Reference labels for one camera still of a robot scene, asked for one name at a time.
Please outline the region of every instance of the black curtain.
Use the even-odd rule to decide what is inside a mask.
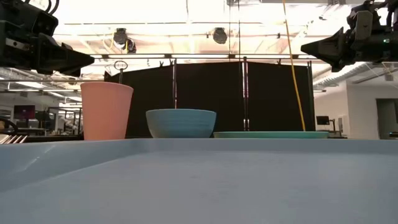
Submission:
[[[305,127],[314,131],[311,72],[304,66],[294,69]],[[290,65],[248,62],[248,89],[250,131],[302,131]]]
[[[239,62],[177,64],[177,108],[217,112],[214,131],[243,131],[243,74]]]
[[[105,74],[106,82],[119,82],[119,74]],[[146,111],[174,108],[173,67],[164,66],[123,73],[123,84],[134,89],[127,138],[150,138]]]

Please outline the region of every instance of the blue bowl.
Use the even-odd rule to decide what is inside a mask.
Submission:
[[[216,123],[216,113],[206,110],[150,110],[146,116],[154,138],[208,138]]]

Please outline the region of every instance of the computer screen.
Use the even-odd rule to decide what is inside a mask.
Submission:
[[[329,125],[329,116],[317,116],[317,124],[318,125]]]
[[[34,119],[35,105],[15,105],[14,119]]]

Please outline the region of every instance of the cable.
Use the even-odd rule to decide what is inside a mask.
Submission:
[[[55,0],[54,8],[50,12],[51,15],[54,14],[57,11],[59,4],[60,4],[60,0]]]
[[[391,73],[391,71],[386,67],[386,65],[384,64],[384,62],[382,62],[384,68],[387,70],[388,73],[390,73],[390,75],[394,76],[394,74]],[[371,69],[371,67],[369,67],[369,65],[367,65],[367,63],[365,63],[365,65],[367,66],[368,69],[370,69],[370,71],[373,72],[373,74],[375,74],[377,77],[381,77],[379,74],[377,74],[373,69]],[[396,87],[395,85],[391,84],[391,83],[387,83],[388,85],[398,89],[398,87]]]
[[[108,47],[108,46],[105,44],[105,38],[102,39],[102,44],[104,45],[104,47],[105,47],[107,50],[112,50],[112,48],[113,48],[113,39],[111,39],[111,47]]]
[[[241,61],[241,4],[238,0],[239,62]]]
[[[301,124],[302,124],[302,127],[303,127],[303,131],[305,131],[305,122],[304,122],[303,108],[301,107],[300,93],[299,93],[299,89],[297,88],[296,74],[294,72],[294,64],[293,64],[292,47],[290,46],[289,25],[287,24],[287,16],[286,16],[286,0],[282,0],[282,3],[284,5],[285,25],[286,25],[286,33],[287,33],[287,43],[289,45],[290,63],[292,65],[292,76],[293,76],[293,82],[294,82],[294,89],[296,91],[298,108],[300,110]]]
[[[228,36],[228,50],[229,53],[231,53],[231,5],[229,5],[229,36]]]
[[[49,5],[45,9],[45,12],[50,12],[51,6],[52,6],[52,3],[51,3],[51,0],[49,0]]]

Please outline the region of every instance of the plate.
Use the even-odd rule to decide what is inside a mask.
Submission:
[[[325,139],[325,131],[228,131],[215,132],[214,138]]]

